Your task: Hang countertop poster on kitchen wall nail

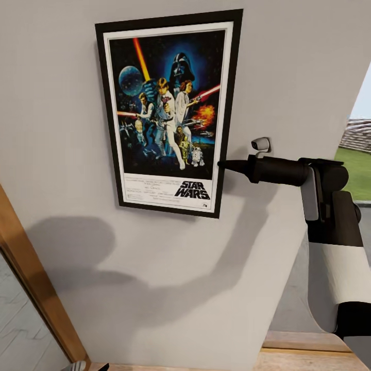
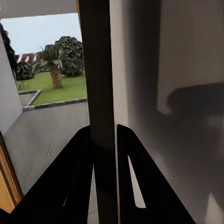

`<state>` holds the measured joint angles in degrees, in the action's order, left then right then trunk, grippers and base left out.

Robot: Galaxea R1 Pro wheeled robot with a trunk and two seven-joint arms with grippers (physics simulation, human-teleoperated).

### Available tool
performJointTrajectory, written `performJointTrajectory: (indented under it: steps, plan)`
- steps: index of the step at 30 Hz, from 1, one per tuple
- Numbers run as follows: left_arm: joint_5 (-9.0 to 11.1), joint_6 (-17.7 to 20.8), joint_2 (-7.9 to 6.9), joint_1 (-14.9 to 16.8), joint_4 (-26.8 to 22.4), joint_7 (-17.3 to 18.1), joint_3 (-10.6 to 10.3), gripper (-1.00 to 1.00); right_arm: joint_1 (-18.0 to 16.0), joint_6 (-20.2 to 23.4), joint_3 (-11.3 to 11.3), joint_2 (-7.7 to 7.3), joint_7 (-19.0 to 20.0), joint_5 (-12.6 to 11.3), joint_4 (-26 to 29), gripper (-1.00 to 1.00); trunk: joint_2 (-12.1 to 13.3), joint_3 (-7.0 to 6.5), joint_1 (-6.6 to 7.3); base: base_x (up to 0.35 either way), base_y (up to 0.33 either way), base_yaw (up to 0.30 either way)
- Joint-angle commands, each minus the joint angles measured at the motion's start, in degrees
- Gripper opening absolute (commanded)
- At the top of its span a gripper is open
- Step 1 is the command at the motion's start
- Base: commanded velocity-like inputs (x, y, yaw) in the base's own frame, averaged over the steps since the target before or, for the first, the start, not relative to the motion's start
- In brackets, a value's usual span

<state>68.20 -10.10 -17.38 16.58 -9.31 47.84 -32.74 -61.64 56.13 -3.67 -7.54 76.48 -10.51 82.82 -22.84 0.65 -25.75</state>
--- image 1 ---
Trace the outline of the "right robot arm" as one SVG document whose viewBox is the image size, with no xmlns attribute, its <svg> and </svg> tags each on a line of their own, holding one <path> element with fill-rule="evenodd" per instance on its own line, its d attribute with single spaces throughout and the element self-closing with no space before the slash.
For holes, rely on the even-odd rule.
<svg viewBox="0 0 371 371">
<path fill-rule="evenodd" d="M 248 160 L 217 166 L 259 181 L 301 188 L 308 224 L 308 304 L 317 324 L 337 335 L 371 371 L 371 269 L 362 243 L 361 211 L 350 192 L 343 161 L 275 158 L 271 137 L 257 138 Z M 266 151 L 265 151 L 266 150 Z"/>
</svg>

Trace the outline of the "poster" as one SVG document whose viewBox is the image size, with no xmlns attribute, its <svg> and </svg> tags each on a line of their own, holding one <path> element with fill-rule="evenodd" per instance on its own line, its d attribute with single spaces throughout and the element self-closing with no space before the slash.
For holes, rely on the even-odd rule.
<svg viewBox="0 0 371 371">
<path fill-rule="evenodd" d="M 95 24 L 119 206 L 219 219 L 242 16 Z"/>
</svg>

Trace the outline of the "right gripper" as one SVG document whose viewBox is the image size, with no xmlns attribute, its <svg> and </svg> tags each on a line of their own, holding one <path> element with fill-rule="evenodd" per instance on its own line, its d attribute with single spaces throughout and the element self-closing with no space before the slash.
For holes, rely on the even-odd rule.
<svg viewBox="0 0 371 371">
<path fill-rule="evenodd" d="M 249 155 L 248 160 L 218 161 L 217 166 L 246 174 L 251 183 L 264 181 L 284 184 L 283 181 L 289 174 L 289 161 L 291 160 Z"/>
</svg>

